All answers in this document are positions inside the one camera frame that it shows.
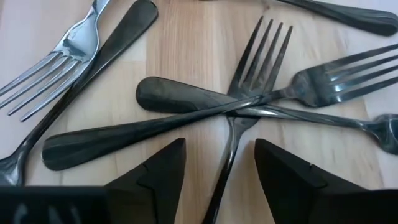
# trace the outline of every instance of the wooden table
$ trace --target wooden table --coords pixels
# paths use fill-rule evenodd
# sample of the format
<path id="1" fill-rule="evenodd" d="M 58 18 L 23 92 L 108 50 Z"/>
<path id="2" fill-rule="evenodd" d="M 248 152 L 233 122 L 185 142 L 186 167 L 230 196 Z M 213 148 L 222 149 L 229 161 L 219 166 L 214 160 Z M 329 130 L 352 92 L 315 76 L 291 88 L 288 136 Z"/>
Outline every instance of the wooden table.
<path id="1" fill-rule="evenodd" d="M 92 0 L 0 0 L 0 86 L 41 59 Z M 134 0 L 113 0 L 100 20 L 102 43 Z M 329 0 L 398 14 L 393 0 Z M 200 223 L 211 197 L 216 171 L 228 138 L 222 116 L 142 141 L 63 172 L 52 172 L 40 160 L 42 141 L 58 133 L 158 118 L 139 107 L 135 89 L 149 76 L 226 93 L 250 33 L 263 13 L 258 1 L 156 0 L 159 19 L 136 44 L 87 89 L 44 134 L 32 151 L 29 185 L 103 185 L 137 166 L 176 138 L 187 139 L 187 166 L 176 223 Z M 299 8 L 269 1 L 268 20 L 293 25 L 294 31 L 276 88 L 286 86 L 301 69 L 349 54 L 397 42 L 344 26 Z M 391 86 L 342 105 L 316 110 L 369 119 L 398 113 Z M 280 102 L 292 108 L 298 103 Z M 0 157 L 8 156 L 49 110 L 25 123 L 24 111 L 7 117 L 0 111 Z M 253 143 L 267 139 L 321 168 L 370 189 L 398 187 L 398 157 L 382 152 L 365 134 L 351 129 L 303 122 L 262 119 L 247 131 L 224 193 L 219 223 L 273 223 L 254 164 Z"/>

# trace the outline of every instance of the fork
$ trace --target fork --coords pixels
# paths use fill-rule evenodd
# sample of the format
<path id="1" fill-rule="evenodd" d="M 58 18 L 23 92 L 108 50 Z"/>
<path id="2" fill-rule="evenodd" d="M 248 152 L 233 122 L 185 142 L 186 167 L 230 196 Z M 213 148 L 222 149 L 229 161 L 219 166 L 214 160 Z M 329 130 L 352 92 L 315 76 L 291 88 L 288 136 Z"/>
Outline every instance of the fork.
<path id="1" fill-rule="evenodd" d="M 245 99 L 250 96 L 256 96 L 261 92 L 271 91 L 274 87 L 276 77 L 279 72 L 280 65 L 282 63 L 287 45 L 289 43 L 290 35 L 292 33 L 292 27 L 289 28 L 289 31 L 285 37 L 284 43 L 280 49 L 278 54 L 278 58 L 275 61 L 274 67 L 270 72 L 269 78 L 266 83 L 265 82 L 265 74 L 267 72 L 267 66 L 270 64 L 272 54 L 275 50 L 276 43 L 278 41 L 280 31 L 282 29 L 283 23 L 279 24 L 279 27 L 275 33 L 274 39 L 269 47 L 268 53 L 261 65 L 258 76 L 255 76 L 256 67 L 259 63 L 259 59 L 261 53 L 264 49 L 264 45 L 268 38 L 270 29 L 272 27 L 273 20 L 270 20 L 265 30 L 264 35 L 259 43 L 259 46 L 256 50 L 255 56 L 250 64 L 249 70 L 246 75 L 244 75 L 244 68 L 246 63 L 248 62 L 249 54 L 253 48 L 254 41 L 256 39 L 257 33 L 259 32 L 259 28 L 262 24 L 263 17 L 259 19 L 257 22 L 256 28 L 254 29 L 249 42 L 243 52 L 243 55 L 238 63 L 238 67 L 235 71 L 232 82 L 229 86 L 228 95 L 233 98 Z M 259 118 L 236 118 L 234 116 L 227 116 L 228 124 L 229 124 L 229 139 L 226 145 L 226 149 L 224 150 L 223 159 L 221 160 L 221 169 L 218 181 L 216 183 L 213 196 L 210 200 L 210 204 L 208 206 L 206 215 L 202 221 L 202 223 L 216 223 L 218 210 L 220 208 L 221 199 L 226 187 L 226 183 L 228 181 L 229 174 L 231 173 L 232 165 L 234 162 L 234 158 L 236 156 L 236 152 L 239 146 L 239 140 L 241 139 L 242 134 L 253 127 L 258 121 Z"/>
<path id="2" fill-rule="evenodd" d="M 51 79 L 47 83 L 44 83 L 32 96 L 27 97 L 13 107 L 13 109 L 8 112 L 8 115 L 11 116 L 43 92 L 47 91 L 51 86 L 60 80 L 65 79 L 54 91 L 52 91 L 46 98 L 40 101 L 21 118 L 21 121 L 23 122 L 47 106 L 51 101 L 56 99 L 57 96 L 61 95 L 70 86 L 72 86 L 73 83 L 90 67 L 99 50 L 100 38 L 98 34 L 98 19 L 110 1 L 111 0 L 94 0 L 87 16 L 82 21 L 77 22 L 69 28 L 66 34 L 61 38 L 60 42 L 47 56 L 22 75 L 19 75 L 16 79 L 2 87 L 0 89 L 0 96 L 11 91 L 35 74 L 42 72 L 37 79 L 32 80 L 26 86 L 23 86 L 20 90 L 16 91 L 9 98 L 0 103 L 0 108 L 5 107 L 44 81 L 46 78 L 51 77 Z"/>
<path id="3" fill-rule="evenodd" d="M 398 82 L 398 77 L 361 87 L 361 84 L 366 81 L 397 70 L 398 65 L 365 75 L 357 74 L 398 59 L 398 55 L 350 68 L 344 68 L 344 66 L 397 48 L 398 44 L 381 47 L 302 70 L 294 75 L 292 83 L 288 87 L 266 93 L 262 101 L 269 103 L 275 100 L 291 98 L 298 100 L 305 106 L 319 108 L 348 101 L 393 85 Z"/>

